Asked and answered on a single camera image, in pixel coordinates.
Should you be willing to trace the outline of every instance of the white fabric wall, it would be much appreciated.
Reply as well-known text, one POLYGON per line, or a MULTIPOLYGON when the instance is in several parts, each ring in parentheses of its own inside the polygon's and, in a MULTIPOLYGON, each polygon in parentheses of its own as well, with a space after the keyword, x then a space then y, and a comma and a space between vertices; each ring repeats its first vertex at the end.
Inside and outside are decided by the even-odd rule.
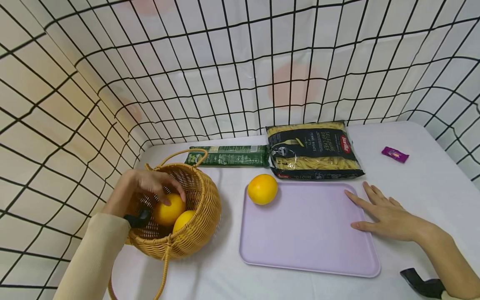
POLYGON ((51 298, 154 144, 410 120, 480 187, 479 19, 477 0, 0 0, 0 298, 51 298))

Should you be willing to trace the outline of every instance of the purple plastic tray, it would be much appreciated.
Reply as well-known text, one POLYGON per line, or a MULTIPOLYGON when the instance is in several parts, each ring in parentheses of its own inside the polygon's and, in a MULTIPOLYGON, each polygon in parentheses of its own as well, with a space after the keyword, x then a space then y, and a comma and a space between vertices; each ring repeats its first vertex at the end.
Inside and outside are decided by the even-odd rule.
POLYGON ((363 210, 343 183, 279 182, 275 199, 243 202, 240 256, 247 264, 360 277, 380 273, 370 233, 350 227, 363 210))

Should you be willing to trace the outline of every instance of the white table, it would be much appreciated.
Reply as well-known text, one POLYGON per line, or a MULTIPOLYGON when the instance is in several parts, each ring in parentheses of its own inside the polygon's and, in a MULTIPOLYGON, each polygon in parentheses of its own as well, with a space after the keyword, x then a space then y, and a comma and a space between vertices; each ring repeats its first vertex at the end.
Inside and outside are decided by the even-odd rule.
MULTIPOLYGON (((366 173, 348 180, 366 199, 361 183, 374 183, 410 212, 444 228, 456 240, 473 269, 480 272, 480 192, 421 126, 391 122, 348 128, 354 150, 366 173), (403 165, 380 154, 389 146, 410 158, 403 165)), ((265 144, 265 136, 154 146, 142 156, 152 167, 166 156, 192 145, 265 144)), ((184 162, 186 154, 171 162, 184 162)), ((252 266, 239 256, 239 234, 245 186, 264 168, 202 168, 217 185, 222 201, 219 232, 195 255, 170 263, 162 299, 328 300, 422 299, 399 272, 415 267, 424 280, 437 277, 428 258, 412 242, 374 237, 382 271, 373 279, 252 266)), ((113 269, 120 300, 152 299, 162 278, 163 262, 125 246, 113 269)))

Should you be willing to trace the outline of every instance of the orange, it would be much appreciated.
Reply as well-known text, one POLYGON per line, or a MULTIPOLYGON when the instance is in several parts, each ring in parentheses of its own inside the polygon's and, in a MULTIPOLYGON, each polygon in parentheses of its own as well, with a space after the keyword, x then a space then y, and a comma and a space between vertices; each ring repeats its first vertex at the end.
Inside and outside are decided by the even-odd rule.
POLYGON ((153 219, 160 225, 172 226, 177 218, 185 211, 185 202, 177 194, 167 194, 170 206, 158 202, 153 209, 153 219))
POLYGON ((194 214, 195 214, 194 210, 187 210, 186 212, 181 214, 178 217, 177 221, 175 221, 175 225, 173 226, 173 233, 179 231, 183 226, 185 226, 185 224, 187 224, 188 221, 190 221, 190 219, 193 217, 194 214))
POLYGON ((272 175, 262 174, 253 178, 248 184, 248 196, 255 204, 265 205, 276 196, 278 185, 272 175))

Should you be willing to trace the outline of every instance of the person's right hand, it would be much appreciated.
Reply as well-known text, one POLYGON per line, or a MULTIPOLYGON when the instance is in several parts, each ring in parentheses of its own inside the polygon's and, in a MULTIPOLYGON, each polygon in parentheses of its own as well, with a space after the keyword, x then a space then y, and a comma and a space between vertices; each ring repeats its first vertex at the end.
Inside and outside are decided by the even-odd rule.
POLYGON ((376 223, 354 222, 351 226, 362 231, 369 231, 395 240, 418 241, 425 231, 436 227, 434 224, 412 215, 394 198, 385 197, 375 186, 366 181, 363 188, 370 199, 367 202, 349 191, 345 194, 358 206, 378 219, 376 223))

